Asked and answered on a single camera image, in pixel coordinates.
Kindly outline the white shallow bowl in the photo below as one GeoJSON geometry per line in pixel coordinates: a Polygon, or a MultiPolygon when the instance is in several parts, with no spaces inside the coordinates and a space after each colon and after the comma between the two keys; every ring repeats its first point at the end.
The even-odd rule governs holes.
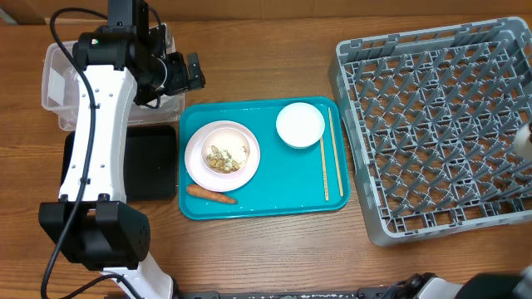
{"type": "Polygon", "coordinates": [[[296,102],[285,106],[278,113],[275,127],[286,145],[306,149],[323,137],[325,120],[314,105],[296,102]]]}

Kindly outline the wooden chopstick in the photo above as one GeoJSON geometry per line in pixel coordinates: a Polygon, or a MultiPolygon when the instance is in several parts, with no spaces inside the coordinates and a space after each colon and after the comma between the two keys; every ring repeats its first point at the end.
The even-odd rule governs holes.
{"type": "Polygon", "coordinates": [[[339,194],[340,194],[340,197],[342,197],[344,195],[343,186],[342,186],[342,176],[341,176],[340,168],[339,168],[336,136],[335,136],[335,130],[334,130],[334,124],[333,124],[332,110],[330,107],[328,107],[328,119],[329,119],[329,126],[330,126],[331,138],[332,138],[332,149],[333,149],[335,168],[336,168],[336,173],[337,173],[339,194]]]}
{"type": "Polygon", "coordinates": [[[322,171],[323,171],[324,198],[325,198],[325,201],[328,202],[329,201],[328,173],[327,173],[327,161],[326,161],[326,155],[325,155],[323,136],[320,137],[319,144],[320,144],[320,153],[321,153],[321,161],[322,161],[322,171]]]}

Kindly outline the white paper cup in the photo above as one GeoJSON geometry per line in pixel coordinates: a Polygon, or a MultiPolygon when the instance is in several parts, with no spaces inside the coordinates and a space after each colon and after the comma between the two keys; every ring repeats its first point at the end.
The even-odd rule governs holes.
{"type": "Polygon", "coordinates": [[[531,126],[532,123],[529,122],[519,128],[513,141],[515,154],[527,160],[532,160],[531,126]]]}

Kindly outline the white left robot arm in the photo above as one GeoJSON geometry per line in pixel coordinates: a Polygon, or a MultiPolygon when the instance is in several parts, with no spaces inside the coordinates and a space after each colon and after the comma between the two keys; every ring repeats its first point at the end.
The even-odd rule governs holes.
{"type": "Polygon", "coordinates": [[[84,32],[66,59],[77,72],[79,107],[71,159],[57,201],[38,220],[65,257],[131,298],[176,298],[175,279],[150,254],[150,224],[126,202],[124,155],[131,107],[204,87],[196,53],[168,52],[166,28],[151,27],[144,1],[111,1],[106,24],[84,32]]]}

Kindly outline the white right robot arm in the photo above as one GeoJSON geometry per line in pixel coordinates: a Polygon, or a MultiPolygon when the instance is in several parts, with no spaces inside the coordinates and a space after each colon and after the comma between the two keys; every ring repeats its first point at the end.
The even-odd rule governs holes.
{"type": "Polygon", "coordinates": [[[393,299],[531,299],[531,266],[519,274],[480,273],[464,284],[416,274],[389,288],[393,299]]]}

